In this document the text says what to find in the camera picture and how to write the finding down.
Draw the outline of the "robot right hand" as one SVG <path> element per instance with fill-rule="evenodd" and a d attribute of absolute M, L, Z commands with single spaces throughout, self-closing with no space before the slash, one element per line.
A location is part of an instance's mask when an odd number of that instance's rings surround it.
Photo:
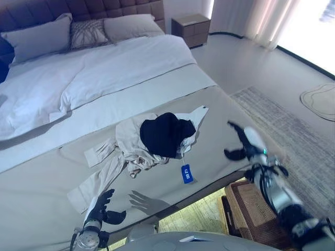
<path fill-rule="evenodd" d="M 224 149 L 224 154 L 229 160 L 240 161 L 244 158 L 247 158 L 250 161 L 259 155 L 264 155 L 267 157 L 265 143 L 255 129 L 252 127 L 242 128 L 238 124 L 229 120 L 227 121 L 227 124 L 234 128 L 240 142 L 242 143 L 241 149 L 233 151 Z"/>

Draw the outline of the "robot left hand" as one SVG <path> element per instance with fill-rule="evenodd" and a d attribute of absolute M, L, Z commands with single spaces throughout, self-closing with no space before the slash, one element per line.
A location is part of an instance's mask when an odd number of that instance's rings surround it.
<path fill-rule="evenodd" d="M 99 222 L 100 225 L 102 225 L 103 222 L 111 225 L 119 225 L 125 220 L 126 211 L 107 211 L 107 206 L 111 202 L 111 197 L 114 192 L 114 189 L 110 189 L 102 193 L 99 197 L 93 198 L 85 216 L 84 225 L 93 221 Z"/>

